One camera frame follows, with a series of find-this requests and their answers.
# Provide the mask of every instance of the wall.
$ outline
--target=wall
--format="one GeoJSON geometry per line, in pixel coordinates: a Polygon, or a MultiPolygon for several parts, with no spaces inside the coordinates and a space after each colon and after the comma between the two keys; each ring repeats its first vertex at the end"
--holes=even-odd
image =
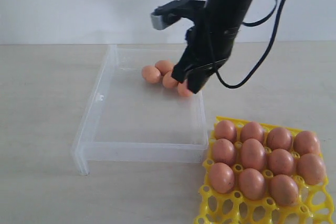
{"type": "MultiPolygon", "coordinates": [[[[151,27],[150,12],[169,1],[0,0],[0,44],[181,43],[191,25],[188,20],[165,31],[151,27]]],[[[278,40],[335,40],[332,1],[287,0],[278,40]]],[[[246,21],[263,17],[272,4],[272,0],[255,0],[246,21]]],[[[238,41],[267,41],[272,21],[243,27],[238,41]]]]}

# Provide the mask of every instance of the black wire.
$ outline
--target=black wire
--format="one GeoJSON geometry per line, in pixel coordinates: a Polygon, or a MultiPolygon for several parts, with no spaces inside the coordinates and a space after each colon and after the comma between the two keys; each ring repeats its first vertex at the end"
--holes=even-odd
{"type": "Polygon", "coordinates": [[[255,73],[255,71],[260,67],[260,65],[262,64],[262,62],[266,59],[266,57],[268,56],[269,52],[272,49],[273,43],[275,41],[276,35],[277,35],[277,31],[278,31],[278,26],[279,26],[279,22],[280,22],[280,16],[281,16],[281,12],[282,9],[284,7],[286,0],[281,0],[280,4],[279,4],[279,8],[277,11],[277,15],[275,18],[275,22],[274,22],[274,27],[273,27],[273,31],[272,31],[272,35],[271,35],[271,39],[269,41],[269,44],[264,52],[264,54],[262,55],[262,57],[259,59],[259,61],[257,62],[257,64],[252,68],[252,70],[250,71],[250,73],[245,77],[244,80],[242,80],[240,83],[236,84],[236,85],[229,85],[227,84],[220,76],[219,72],[218,72],[218,68],[216,66],[216,59],[215,59],[215,55],[214,55],[214,50],[212,47],[212,41],[211,41],[211,35],[210,35],[210,29],[209,29],[209,25],[207,22],[205,22],[206,27],[208,29],[207,31],[207,38],[208,38],[208,43],[209,43],[209,48],[210,48],[210,54],[212,56],[212,61],[213,61],[213,68],[216,72],[217,78],[219,79],[219,81],[221,82],[221,84],[223,84],[225,87],[229,88],[229,89],[237,89],[240,88],[242,85],[244,85],[250,78],[251,76],[255,73]]]}

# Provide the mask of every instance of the white table surface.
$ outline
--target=white table surface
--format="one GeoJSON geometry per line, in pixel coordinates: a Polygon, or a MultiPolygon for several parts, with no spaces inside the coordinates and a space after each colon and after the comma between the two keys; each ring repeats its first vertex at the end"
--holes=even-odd
{"type": "MultiPolygon", "coordinates": [[[[179,47],[161,45],[148,47],[179,47]]],[[[242,79],[266,44],[237,44],[222,68],[242,79]]],[[[0,223],[192,223],[200,164],[90,162],[70,157],[107,46],[0,46],[0,223]]],[[[208,129],[215,116],[318,132],[336,198],[336,42],[282,42],[252,79],[204,88],[208,129]]]]}

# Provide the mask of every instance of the robotic arm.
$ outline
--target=robotic arm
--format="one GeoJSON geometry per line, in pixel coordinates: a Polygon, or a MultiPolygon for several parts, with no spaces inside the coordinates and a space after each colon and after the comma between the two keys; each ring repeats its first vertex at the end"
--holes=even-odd
{"type": "Polygon", "coordinates": [[[252,0],[174,0],[155,9],[151,19],[157,30],[163,30],[181,18],[187,18],[194,23],[186,32],[187,46],[173,69],[172,77],[181,83],[187,80],[187,87],[193,93],[198,93],[214,73],[224,86],[241,87],[271,50],[285,0],[281,0],[279,5],[275,29],[264,55],[240,84],[231,86],[221,79],[218,69],[230,57],[240,26],[262,24],[275,10],[269,17],[249,25],[244,23],[244,18],[251,2],[252,0]]]}

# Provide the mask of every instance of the egg tray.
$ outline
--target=egg tray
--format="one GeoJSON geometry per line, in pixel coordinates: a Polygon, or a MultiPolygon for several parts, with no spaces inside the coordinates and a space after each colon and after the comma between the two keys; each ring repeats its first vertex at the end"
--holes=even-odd
{"type": "MultiPolygon", "coordinates": [[[[237,128],[238,141],[235,142],[235,147],[239,150],[242,143],[239,141],[240,131],[242,127],[249,121],[225,118],[221,116],[216,117],[217,123],[222,120],[232,121],[237,128]]],[[[279,127],[276,125],[270,125],[260,123],[265,130],[264,147],[266,153],[271,153],[271,149],[266,147],[266,137],[268,132],[272,129],[279,127]]],[[[301,130],[287,129],[295,137],[301,130]]],[[[249,200],[239,191],[236,183],[234,190],[228,194],[219,194],[216,192],[209,183],[208,173],[210,167],[214,164],[212,160],[212,146],[216,139],[214,138],[214,131],[212,131],[209,138],[209,148],[207,151],[207,159],[203,162],[203,167],[206,169],[206,175],[204,177],[204,185],[199,189],[199,193],[202,196],[202,202],[200,205],[200,213],[194,219],[194,224],[281,224],[281,223],[299,223],[299,224],[317,224],[317,223],[330,223],[332,221],[332,214],[334,212],[334,204],[330,194],[326,190],[326,186],[329,183],[328,177],[326,177],[323,183],[310,186],[305,184],[303,178],[296,173],[292,176],[299,187],[299,203],[294,207],[282,207],[278,206],[275,201],[270,197],[267,191],[265,197],[261,200],[249,200]],[[314,197],[319,195],[325,197],[323,202],[316,204],[314,197]]],[[[232,166],[235,173],[236,180],[240,172],[243,171],[243,166],[240,163],[239,151],[237,151],[236,164],[232,166]]],[[[295,160],[300,158],[300,155],[293,151],[291,148],[290,153],[295,160]]],[[[267,184],[273,177],[270,170],[265,169],[262,171],[267,184]]]]}

